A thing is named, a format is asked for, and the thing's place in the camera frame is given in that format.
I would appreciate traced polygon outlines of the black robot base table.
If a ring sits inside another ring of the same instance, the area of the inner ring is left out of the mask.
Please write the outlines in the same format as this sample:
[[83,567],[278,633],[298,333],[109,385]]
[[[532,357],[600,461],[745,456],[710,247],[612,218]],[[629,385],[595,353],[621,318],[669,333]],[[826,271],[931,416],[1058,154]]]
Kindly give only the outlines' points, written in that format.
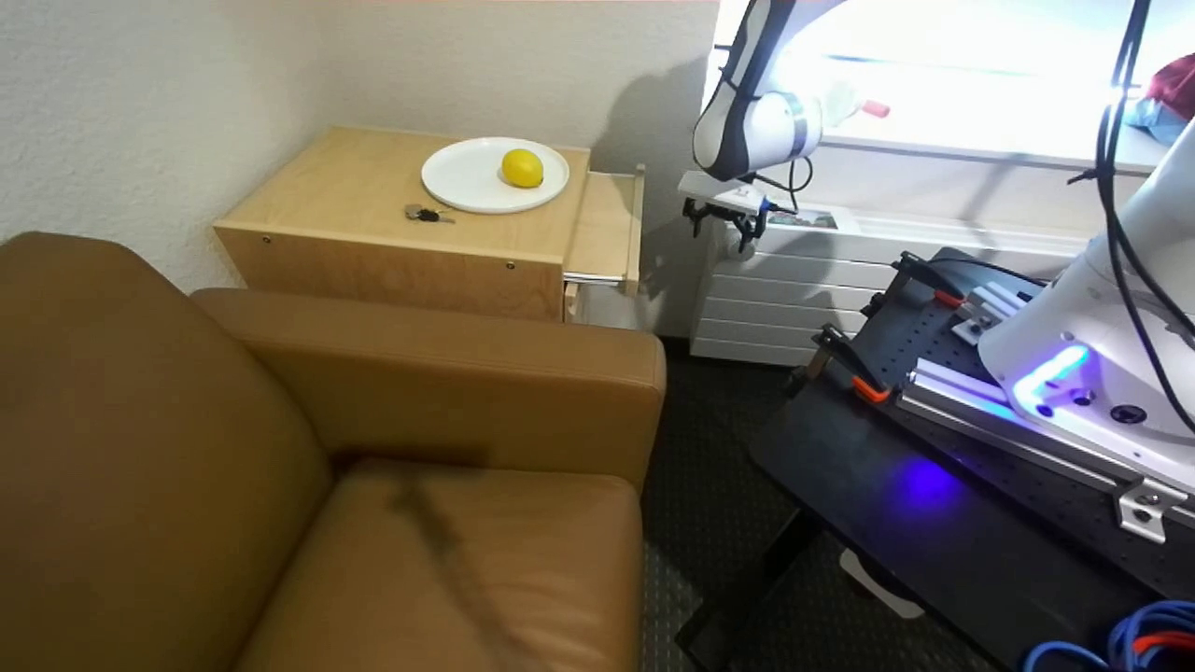
[[755,430],[745,461],[793,516],[735,592],[680,633],[697,664],[723,669],[743,654],[764,593],[816,534],[839,537],[1005,669],[1046,641],[1105,638],[1116,623],[1137,629],[1157,600],[1195,599],[1195,542],[1152,546],[1120,532],[1124,482],[1114,471],[1051,466],[1035,446],[912,406],[908,373],[921,358],[979,366],[943,325],[937,298],[890,286],[852,337],[893,390],[890,404],[855,399],[849,369],[821,353],[821,366]]

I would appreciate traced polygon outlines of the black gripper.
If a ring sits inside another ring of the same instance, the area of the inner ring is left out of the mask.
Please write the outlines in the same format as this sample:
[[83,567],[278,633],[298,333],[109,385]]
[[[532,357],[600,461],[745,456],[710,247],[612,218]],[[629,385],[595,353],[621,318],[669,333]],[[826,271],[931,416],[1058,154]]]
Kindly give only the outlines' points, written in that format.
[[697,203],[697,197],[682,197],[682,226],[690,231],[690,240],[703,235],[704,222],[727,222],[740,231],[740,256],[755,256],[761,231],[764,231],[764,210],[733,210],[733,205],[714,205],[714,203]]

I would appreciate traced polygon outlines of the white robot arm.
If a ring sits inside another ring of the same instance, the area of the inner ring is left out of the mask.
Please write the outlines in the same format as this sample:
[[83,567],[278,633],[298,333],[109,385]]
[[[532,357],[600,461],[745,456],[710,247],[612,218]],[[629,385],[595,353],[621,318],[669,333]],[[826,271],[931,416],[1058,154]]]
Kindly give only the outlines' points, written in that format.
[[[1151,0],[1130,17],[1114,60],[1094,162],[1101,235],[1023,309],[999,318],[980,340],[980,366],[1005,396],[1069,441],[1190,456],[1190,247],[1195,184],[1190,130],[1180,130],[1151,179],[1116,203],[1116,149],[1126,115]],[[690,159],[714,179],[685,203],[685,218],[718,213],[756,240],[776,205],[755,190],[761,170],[807,159],[834,120],[855,111],[834,94],[780,80],[795,47],[800,0],[749,0],[714,94],[704,98]]]

